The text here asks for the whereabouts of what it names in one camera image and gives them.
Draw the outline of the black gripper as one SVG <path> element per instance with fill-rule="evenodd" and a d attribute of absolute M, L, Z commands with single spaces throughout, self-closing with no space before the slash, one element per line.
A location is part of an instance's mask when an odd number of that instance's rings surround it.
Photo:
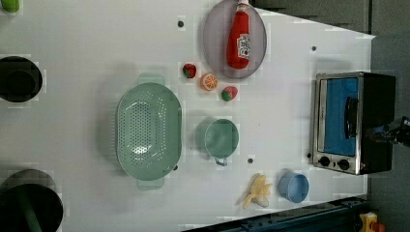
<path fill-rule="evenodd" d="M 378 142 L 391 144 L 401 144 L 410 146 L 410 121 L 406 116 L 402 116 L 390 124 L 376 128 L 373 133 Z"/>

